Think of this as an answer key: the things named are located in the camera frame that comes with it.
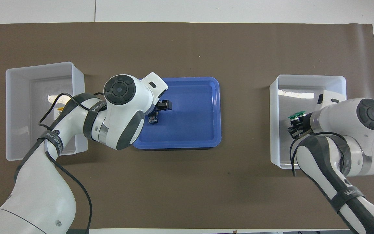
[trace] brown table surface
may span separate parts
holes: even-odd
[[[91,195],[92,228],[347,228],[313,182],[270,162],[268,87],[279,74],[340,75],[347,98],[374,98],[371,25],[0,25],[0,205],[19,164],[5,157],[5,71],[64,61],[85,74],[92,93],[122,73],[220,83],[215,148],[115,151],[89,142],[88,151],[58,159]],[[72,227],[83,228],[86,198],[65,179],[77,202]],[[374,203],[374,175],[350,181]]]

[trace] black velcro strap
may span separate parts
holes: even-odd
[[[41,135],[38,139],[47,139],[51,142],[57,150],[57,155],[63,151],[63,142],[61,141],[60,137],[58,136],[58,130],[50,131],[46,130],[43,135]]]
[[[338,191],[338,193],[331,199],[330,203],[336,212],[339,212],[341,207],[355,197],[365,197],[363,193],[356,187],[347,187]]]
[[[106,106],[105,101],[99,101],[95,105],[93,105],[87,113],[86,119],[84,120],[83,124],[83,135],[88,138],[92,139],[92,126],[95,122],[96,117],[98,116],[99,111]]]

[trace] white plastic bin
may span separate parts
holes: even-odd
[[[48,111],[54,98],[67,92],[77,95],[84,92],[84,75],[71,62],[61,62],[6,70],[6,158],[20,160],[45,131],[38,122]],[[64,106],[64,99],[55,106]],[[44,123],[51,124],[54,114]],[[61,155],[87,150],[87,139],[76,135],[64,147]]]
[[[346,79],[342,76],[279,75],[269,87],[270,94],[270,160],[282,169],[291,169],[289,148],[293,141],[287,132],[288,116],[313,112],[318,96],[329,90],[346,95]]]

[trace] white robotic arm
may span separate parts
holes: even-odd
[[[294,138],[314,133],[297,146],[297,163],[353,232],[371,234],[374,205],[345,176],[374,174],[374,100],[336,102],[291,120]]]
[[[126,148],[167,89],[155,73],[141,81],[117,75],[106,82],[106,102],[89,93],[70,100],[18,166],[12,193],[0,207],[0,234],[65,234],[76,203],[53,165],[63,146],[74,135],[84,134],[111,148]]]

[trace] blue plastic lid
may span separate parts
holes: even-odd
[[[172,110],[159,111],[134,142],[138,149],[211,148],[221,142],[220,90],[213,77],[163,78]]]

